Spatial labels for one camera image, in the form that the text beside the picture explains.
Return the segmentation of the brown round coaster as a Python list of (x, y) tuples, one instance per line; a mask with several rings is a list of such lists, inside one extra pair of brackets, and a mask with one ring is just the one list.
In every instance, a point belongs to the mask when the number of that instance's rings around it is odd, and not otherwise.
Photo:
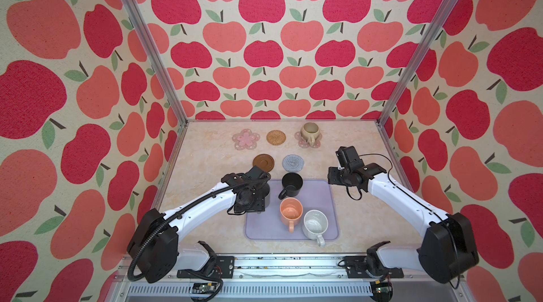
[(253, 159), (253, 166), (257, 166), (267, 173), (273, 170), (274, 165), (274, 158), (269, 154), (259, 154)]

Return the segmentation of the pink flower coaster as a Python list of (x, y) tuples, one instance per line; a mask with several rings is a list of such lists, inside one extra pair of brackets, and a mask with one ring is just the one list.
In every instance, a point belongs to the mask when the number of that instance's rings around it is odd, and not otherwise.
[(311, 146), (302, 136), (301, 136), (301, 132), (298, 131), (295, 133), (294, 135), (295, 139), (298, 141), (298, 146), (302, 149), (308, 149), (308, 148), (313, 148), (313, 149), (317, 149), (321, 146), (321, 139), (322, 139), (322, 134), (320, 133), (314, 143), (313, 146)]
[(257, 143), (260, 140), (260, 135), (250, 129), (244, 129), (241, 132), (232, 136), (235, 150), (253, 150), (257, 148)]

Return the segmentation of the grey round knitted coaster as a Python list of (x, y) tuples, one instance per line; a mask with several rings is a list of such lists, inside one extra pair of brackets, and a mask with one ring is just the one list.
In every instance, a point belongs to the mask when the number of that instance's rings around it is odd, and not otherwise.
[(302, 157), (290, 154), (284, 157), (282, 166), (289, 173), (298, 173), (304, 168), (305, 162)]

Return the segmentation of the woven rattan round coaster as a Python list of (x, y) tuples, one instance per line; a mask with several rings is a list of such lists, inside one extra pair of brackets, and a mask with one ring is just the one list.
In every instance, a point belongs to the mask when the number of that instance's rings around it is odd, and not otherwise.
[(272, 130), (267, 133), (266, 140), (273, 146), (279, 146), (286, 141), (286, 134), (281, 130)]

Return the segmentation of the beige mug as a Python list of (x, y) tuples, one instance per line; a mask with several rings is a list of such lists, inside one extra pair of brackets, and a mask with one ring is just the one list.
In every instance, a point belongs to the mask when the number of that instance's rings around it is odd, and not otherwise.
[(320, 128), (314, 122), (307, 122), (301, 128), (301, 140), (304, 141), (310, 147), (317, 147), (320, 145)]

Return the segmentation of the white mug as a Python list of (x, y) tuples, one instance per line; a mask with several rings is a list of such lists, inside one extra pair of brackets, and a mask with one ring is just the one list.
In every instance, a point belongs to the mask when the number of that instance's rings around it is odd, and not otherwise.
[(325, 247), (324, 233), (329, 226), (326, 215), (320, 210), (310, 210), (303, 218), (303, 233), (306, 238), (316, 241), (319, 247)]

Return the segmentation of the grey mug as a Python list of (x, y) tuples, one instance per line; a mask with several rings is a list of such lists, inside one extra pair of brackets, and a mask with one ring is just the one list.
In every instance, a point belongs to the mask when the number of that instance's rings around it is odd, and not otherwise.
[(263, 192), (264, 192), (264, 208), (267, 209), (267, 207), (269, 207), (270, 205), (270, 185), (268, 183), (266, 183), (263, 187)]

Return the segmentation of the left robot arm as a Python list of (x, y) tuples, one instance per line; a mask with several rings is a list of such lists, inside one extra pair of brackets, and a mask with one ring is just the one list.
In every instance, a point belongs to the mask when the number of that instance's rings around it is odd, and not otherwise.
[(171, 271), (211, 279), (218, 256), (204, 241), (182, 245), (182, 240), (219, 212), (235, 215), (263, 212), (269, 195), (268, 178), (243, 179), (236, 174), (222, 180), (209, 192), (174, 210), (152, 209), (144, 214), (127, 246), (132, 258), (127, 279), (156, 283)]

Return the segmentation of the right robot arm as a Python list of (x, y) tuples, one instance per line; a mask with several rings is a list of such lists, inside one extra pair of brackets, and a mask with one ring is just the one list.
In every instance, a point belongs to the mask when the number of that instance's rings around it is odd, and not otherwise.
[(422, 237), (421, 244), (394, 245), (383, 241), (366, 251), (365, 271), (382, 277), (391, 269), (427, 273), (446, 284), (479, 264), (479, 253), (470, 220), (461, 213), (449, 214), (416, 196), (376, 163), (356, 170), (330, 167), (331, 185), (356, 187), (394, 209)]

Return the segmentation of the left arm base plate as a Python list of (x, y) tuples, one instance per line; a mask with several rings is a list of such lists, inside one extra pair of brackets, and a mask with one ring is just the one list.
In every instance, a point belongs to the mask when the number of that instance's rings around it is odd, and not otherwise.
[(205, 277), (207, 279), (232, 279), (234, 269), (235, 258), (233, 256), (219, 256), (215, 259), (210, 259), (200, 271), (196, 271), (196, 276), (186, 270), (178, 270), (177, 278), (199, 279)]

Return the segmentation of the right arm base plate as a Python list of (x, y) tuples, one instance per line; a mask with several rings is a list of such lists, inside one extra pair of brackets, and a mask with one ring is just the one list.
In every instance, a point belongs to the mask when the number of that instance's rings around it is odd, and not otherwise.
[(338, 266), (346, 270), (349, 279), (404, 278), (404, 272), (401, 269), (385, 268), (377, 258), (372, 256), (346, 256), (338, 262)]

